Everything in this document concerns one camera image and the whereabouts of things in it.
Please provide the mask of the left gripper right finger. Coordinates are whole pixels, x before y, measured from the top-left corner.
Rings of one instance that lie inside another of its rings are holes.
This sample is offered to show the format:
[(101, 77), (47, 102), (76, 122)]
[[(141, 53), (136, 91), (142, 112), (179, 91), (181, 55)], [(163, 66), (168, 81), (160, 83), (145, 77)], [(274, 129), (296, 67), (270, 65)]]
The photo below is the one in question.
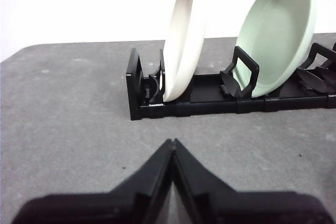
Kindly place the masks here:
[(173, 181), (193, 223), (332, 223), (322, 202), (294, 191), (236, 191), (173, 141)]

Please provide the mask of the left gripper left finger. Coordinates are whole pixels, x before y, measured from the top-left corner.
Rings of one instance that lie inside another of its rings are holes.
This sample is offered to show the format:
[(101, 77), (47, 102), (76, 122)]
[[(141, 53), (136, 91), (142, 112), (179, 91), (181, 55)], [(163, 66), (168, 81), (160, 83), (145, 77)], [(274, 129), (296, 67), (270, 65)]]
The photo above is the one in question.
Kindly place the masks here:
[(170, 191), (174, 143), (166, 140), (112, 191), (29, 200), (13, 223), (155, 223)]

